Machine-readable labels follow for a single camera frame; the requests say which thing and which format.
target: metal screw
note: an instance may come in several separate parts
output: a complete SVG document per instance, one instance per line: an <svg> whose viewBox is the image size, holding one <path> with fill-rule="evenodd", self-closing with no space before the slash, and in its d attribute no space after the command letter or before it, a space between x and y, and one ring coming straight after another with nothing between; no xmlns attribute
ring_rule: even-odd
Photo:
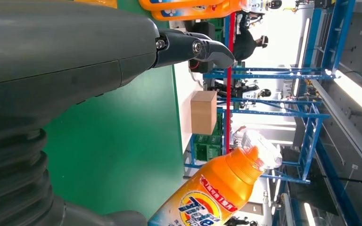
<svg viewBox="0 0 362 226"><path fill-rule="evenodd" d="M164 47L166 47L166 42L164 40L159 39L156 41L156 49L162 49Z"/></svg>
<svg viewBox="0 0 362 226"><path fill-rule="evenodd" d="M201 49L202 49L202 44L200 42L196 41L192 44L192 50L194 53L199 53Z"/></svg>

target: bottle label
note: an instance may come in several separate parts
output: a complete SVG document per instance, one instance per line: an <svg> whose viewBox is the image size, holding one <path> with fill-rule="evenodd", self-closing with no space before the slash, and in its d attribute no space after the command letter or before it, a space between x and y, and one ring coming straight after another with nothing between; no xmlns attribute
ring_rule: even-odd
<svg viewBox="0 0 362 226"><path fill-rule="evenodd" d="M221 226L238 210L203 176L189 183L162 206L149 226Z"/></svg>
<svg viewBox="0 0 362 226"><path fill-rule="evenodd" d="M195 6L190 8L178 8L162 10L161 14L163 17L174 17L174 16L198 16L207 13L213 13L216 10L216 5L213 6Z"/></svg>

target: cardboard box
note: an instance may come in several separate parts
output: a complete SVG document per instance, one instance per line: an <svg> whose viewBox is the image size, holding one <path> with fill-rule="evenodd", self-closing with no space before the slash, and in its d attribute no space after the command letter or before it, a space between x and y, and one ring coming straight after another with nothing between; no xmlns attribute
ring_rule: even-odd
<svg viewBox="0 0 362 226"><path fill-rule="evenodd" d="M211 135L217 121L217 92L198 91L191 99L192 133Z"/></svg>

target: black jacket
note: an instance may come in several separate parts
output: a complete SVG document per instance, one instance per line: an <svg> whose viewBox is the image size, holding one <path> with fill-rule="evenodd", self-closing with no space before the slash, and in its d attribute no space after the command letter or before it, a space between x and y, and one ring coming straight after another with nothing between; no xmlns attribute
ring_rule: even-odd
<svg viewBox="0 0 362 226"><path fill-rule="evenodd" d="M239 23L239 30L241 34L237 34L235 36L233 54L237 61L245 60L250 57L257 47L257 43L253 39L252 34L245 28L246 19L247 15L244 14L241 22Z"/></svg>

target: tide logo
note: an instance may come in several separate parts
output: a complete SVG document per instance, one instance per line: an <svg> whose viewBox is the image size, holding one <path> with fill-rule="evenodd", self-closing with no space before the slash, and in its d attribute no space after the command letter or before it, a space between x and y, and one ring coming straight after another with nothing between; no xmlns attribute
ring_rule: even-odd
<svg viewBox="0 0 362 226"><path fill-rule="evenodd" d="M186 226L214 226L221 218L217 204L200 192L191 192L184 196L178 210Z"/></svg>

